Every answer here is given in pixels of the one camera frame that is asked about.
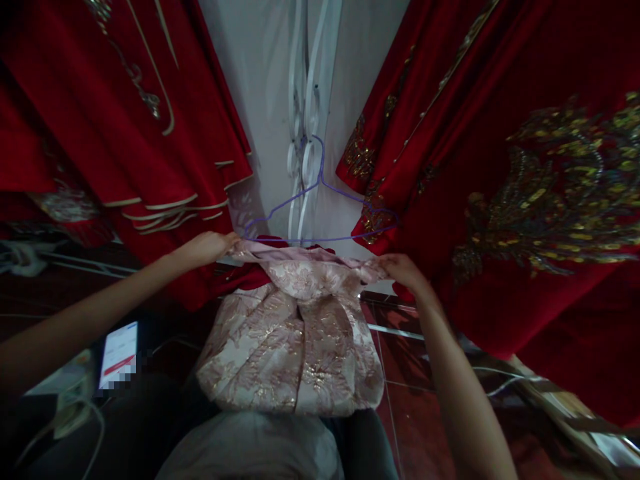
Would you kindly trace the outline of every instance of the gold trim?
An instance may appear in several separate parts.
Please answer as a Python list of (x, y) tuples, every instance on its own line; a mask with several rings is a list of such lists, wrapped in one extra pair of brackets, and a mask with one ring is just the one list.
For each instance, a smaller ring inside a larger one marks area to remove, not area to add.
[(467, 35), (465, 36), (465, 39), (462, 42), (462, 45), (460, 45), (460, 47), (458, 48), (458, 52), (456, 53), (455, 62), (453, 66), (448, 70), (448, 72), (446, 72), (442, 80), (440, 80), (440, 84), (438, 85), (438, 92), (436, 92), (435, 96), (432, 98), (427, 109), (420, 114), (420, 120), (418, 120), (418, 123), (416, 123), (415, 128), (411, 132), (409, 138), (404, 142), (402, 148), (400, 149), (400, 153), (396, 155), (395, 161), (393, 162), (393, 164), (395, 164), (400, 158), (400, 156), (402, 156), (402, 154), (404, 153), (405, 149), (407, 148), (407, 145), (413, 138), (415, 132), (420, 127), (420, 124), (422, 124), (422, 121), (426, 118), (433, 104), (436, 102), (436, 100), (438, 100), (438, 98), (440, 97), (440, 94), (449, 83), (449, 80), (452, 78), (453, 74), (458, 69), (458, 66), (460, 66), (460, 63), (467, 55), (467, 52), (470, 50), (471, 46), (474, 44), (478, 34), (482, 31), (482, 28), (485, 26), (487, 20), (490, 18), (491, 14), (495, 10), (495, 7), (496, 5), (498, 5), (498, 3), (500, 3), (500, 0), (489, 0), (484, 10), (480, 12), (480, 15), (478, 15), (478, 17), (474, 20), (473, 24), (471, 24), (469, 31), (467, 32)]

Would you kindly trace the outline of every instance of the pink brocade dress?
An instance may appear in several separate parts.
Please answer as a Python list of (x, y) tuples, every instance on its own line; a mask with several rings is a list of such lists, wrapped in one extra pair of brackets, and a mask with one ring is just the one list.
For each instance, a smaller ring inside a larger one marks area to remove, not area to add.
[(197, 378), (222, 409), (345, 417), (376, 408), (384, 380), (358, 294), (385, 279), (372, 261), (242, 241), (233, 258), (271, 283), (222, 302)]

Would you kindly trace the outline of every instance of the smartphone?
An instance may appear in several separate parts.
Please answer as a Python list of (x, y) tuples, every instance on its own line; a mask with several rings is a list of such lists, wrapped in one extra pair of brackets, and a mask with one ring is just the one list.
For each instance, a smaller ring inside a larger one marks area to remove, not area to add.
[(138, 347), (138, 322), (133, 322), (107, 335), (100, 369), (100, 389), (112, 389), (114, 383), (128, 381), (135, 373)]

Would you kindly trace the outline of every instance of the clothes hanger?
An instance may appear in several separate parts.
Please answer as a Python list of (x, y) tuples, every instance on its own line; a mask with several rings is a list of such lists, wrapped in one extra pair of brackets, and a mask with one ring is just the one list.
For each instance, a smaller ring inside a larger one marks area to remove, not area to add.
[[(310, 140), (308, 141), (306, 137), (303, 137), (302, 142), (303, 144), (305, 143), (310, 143), (312, 141), (317, 141), (321, 148), (322, 148), (322, 156), (321, 156), (321, 160), (320, 160), (320, 170), (318, 172), (318, 176), (317, 179), (315, 181), (315, 183), (313, 185), (311, 185), (310, 187), (298, 192), (298, 194), (294, 195), (292, 198), (290, 198), (289, 200), (286, 200), (285, 202), (282, 202), (280, 205), (278, 205), (277, 207), (273, 208), (270, 212), (269, 215), (266, 218), (258, 218), (258, 219), (254, 219), (252, 221), (250, 221), (247, 226), (245, 227), (245, 232), (243, 235), (243, 238), (246, 240), (253, 240), (253, 241), (260, 241), (260, 242), (272, 242), (272, 241), (288, 241), (288, 242), (301, 242), (301, 241), (308, 241), (308, 242), (326, 242), (326, 241), (338, 241), (338, 240), (350, 240), (350, 239), (356, 239), (356, 238), (363, 238), (363, 237), (369, 237), (371, 235), (376, 235), (377, 233), (380, 232), (384, 232), (387, 230), (391, 230), (393, 228), (396, 228), (396, 226), (399, 223), (399, 218), (398, 215), (396, 214), (396, 212), (389, 210), (389, 209), (374, 209), (371, 205), (370, 202), (366, 201), (366, 200), (361, 200), (353, 195), (350, 195), (347, 192), (344, 192), (338, 188), (332, 187), (331, 185), (329, 185), (326, 181), (325, 181), (325, 176), (324, 176), (324, 170), (325, 170), (325, 144), (324, 142), (322, 142), (322, 140), (320, 140), (320, 137), (316, 136), (316, 135), (312, 135), (312, 137), (315, 140)], [(395, 218), (395, 222), (392, 225), (389, 225), (388, 227), (384, 227), (372, 232), (368, 232), (368, 233), (361, 233), (360, 235), (350, 235), (348, 237), (340, 237), (340, 238), (329, 238), (329, 239), (258, 239), (258, 238), (249, 238), (249, 230), (252, 226), (254, 226), (256, 223), (258, 222), (264, 222), (264, 221), (268, 221), (271, 219), (271, 217), (273, 216), (273, 214), (280, 210), (283, 207), (286, 207), (288, 204), (290, 204), (291, 202), (294, 202), (296, 199), (300, 198), (302, 195), (306, 195), (308, 192), (310, 192), (311, 190), (313, 190), (314, 188), (317, 188), (318, 186), (320, 186), (320, 184), (324, 185), (327, 188), (330, 188), (331, 190), (333, 190), (336, 193), (339, 193), (340, 195), (349, 198), (351, 200), (355, 200), (356, 202), (362, 203), (364, 206), (366, 206), (366, 208), (369, 209), (369, 211), (371, 212), (371, 214), (375, 214), (378, 212), (386, 212), (390, 215), (392, 215)]]

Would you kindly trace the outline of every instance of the gold phoenix embroidery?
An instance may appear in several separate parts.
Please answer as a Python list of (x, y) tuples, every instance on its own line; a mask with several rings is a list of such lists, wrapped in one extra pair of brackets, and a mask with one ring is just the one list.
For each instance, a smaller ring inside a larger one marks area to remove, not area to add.
[(640, 244), (640, 97), (607, 121), (576, 108), (532, 112), (508, 141), (511, 170), (490, 200), (469, 196), (467, 244), (453, 255), (458, 283), (482, 272), (483, 258), (514, 259), (538, 271), (556, 265), (635, 260)]

